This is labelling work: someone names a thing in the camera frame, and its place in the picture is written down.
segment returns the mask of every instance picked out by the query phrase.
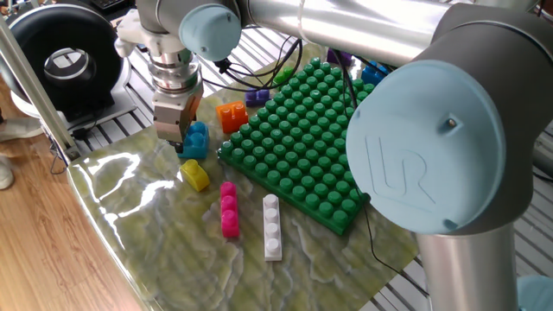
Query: light blue joint cap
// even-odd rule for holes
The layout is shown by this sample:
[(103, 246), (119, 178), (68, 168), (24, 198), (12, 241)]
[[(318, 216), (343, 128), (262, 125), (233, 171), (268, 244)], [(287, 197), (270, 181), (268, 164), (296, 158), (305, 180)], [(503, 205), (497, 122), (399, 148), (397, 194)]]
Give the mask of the light blue joint cap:
[(421, 60), (386, 77), (347, 128), (353, 178), (387, 219), (445, 234), (476, 219), (505, 168), (505, 134), (486, 90), (459, 67)]
[(553, 310), (552, 278), (546, 276), (522, 276), (518, 279), (517, 290), (520, 310)]
[(201, 5), (182, 19), (179, 36), (182, 44), (210, 61), (223, 60), (238, 45), (240, 20), (221, 4)]

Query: lego brick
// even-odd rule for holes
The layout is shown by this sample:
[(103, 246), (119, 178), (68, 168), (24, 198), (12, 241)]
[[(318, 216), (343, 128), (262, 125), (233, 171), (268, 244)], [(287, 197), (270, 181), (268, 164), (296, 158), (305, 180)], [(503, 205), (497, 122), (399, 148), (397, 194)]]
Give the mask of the lego brick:
[(281, 84), (283, 83), (287, 78), (289, 78), (290, 75), (294, 72), (294, 68), (292, 67), (284, 67), (281, 71), (279, 71), (275, 78), (273, 79), (273, 82), (275, 84)]
[(267, 100), (270, 99), (269, 90), (254, 91), (250, 88), (251, 92), (245, 94), (245, 106), (246, 107), (259, 107), (265, 105)]
[(207, 147), (209, 146), (209, 129), (207, 125), (198, 121), (188, 128), (187, 136), (184, 138), (182, 153), (177, 153), (180, 158), (205, 159)]
[(225, 238), (235, 238), (240, 235), (238, 228), (238, 197), (236, 186), (227, 181), (220, 187), (221, 192), (221, 231)]
[(217, 106), (215, 111), (223, 133), (232, 133), (237, 131), (240, 125), (248, 123), (248, 112), (246, 112), (244, 103), (241, 101)]
[[(382, 70), (384, 73), (388, 74), (388, 70), (386, 70), (383, 66), (379, 66), (376, 61), (371, 60), (370, 63)], [(374, 86), (377, 86), (384, 77), (385, 76), (381, 72), (376, 71), (374, 68), (369, 66), (365, 67), (365, 69), (363, 69), (363, 73), (361, 74), (361, 79), (365, 84), (372, 84)]]
[[(294, 77), (299, 86), (294, 79), (283, 86), (218, 150), (223, 161), (338, 234), (366, 199), (347, 164), (353, 108), (341, 76), (339, 68), (312, 60)], [(359, 102), (373, 88), (360, 79), (353, 87)]]
[(188, 181), (197, 192), (209, 186), (209, 177), (206, 171), (201, 168), (196, 160), (188, 160), (181, 166), (181, 173), (184, 179)]
[[(349, 67), (352, 65), (352, 55), (346, 52), (340, 52), (342, 54), (342, 59), (344, 59), (344, 66)], [(327, 53), (327, 61), (332, 64), (338, 64), (338, 61), (336, 60), (336, 55), (332, 52), (331, 49), (328, 50)]]
[(283, 260), (280, 208), (278, 206), (278, 198), (274, 194), (269, 194), (263, 198), (263, 228), (265, 236), (265, 261)]

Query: orange lego brick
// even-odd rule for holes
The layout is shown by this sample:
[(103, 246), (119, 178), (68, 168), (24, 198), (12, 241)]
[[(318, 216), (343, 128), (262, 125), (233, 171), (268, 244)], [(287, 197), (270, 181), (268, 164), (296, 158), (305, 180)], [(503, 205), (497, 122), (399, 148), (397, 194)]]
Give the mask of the orange lego brick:
[(233, 133), (240, 129), (240, 125), (248, 123), (248, 112), (241, 101), (232, 102), (215, 107), (217, 117), (223, 128), (223, 133)]

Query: wooden floor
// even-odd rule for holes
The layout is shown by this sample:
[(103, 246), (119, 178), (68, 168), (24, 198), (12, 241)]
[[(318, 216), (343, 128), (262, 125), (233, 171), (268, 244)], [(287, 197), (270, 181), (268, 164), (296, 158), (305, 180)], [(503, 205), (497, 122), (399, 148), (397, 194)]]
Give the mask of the wooden floor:
[[(0, 81), (4, 117), (23, 117)], [(0, 310), (139, 310), (44, 136), (0, 143), (16, 182), (0, 190)], [(54, 171), (63, 167), (57, 162)]]

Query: ur logo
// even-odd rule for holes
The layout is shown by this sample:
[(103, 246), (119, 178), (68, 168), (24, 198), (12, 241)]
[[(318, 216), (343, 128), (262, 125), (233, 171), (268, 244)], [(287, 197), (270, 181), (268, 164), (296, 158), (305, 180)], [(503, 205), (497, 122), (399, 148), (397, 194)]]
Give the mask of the ur logo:
[(381, 137), (366, 136), (365, 143), (372, 191), (377, 196), (428, 212), (435, 210), (428, 164), (420, 154)]

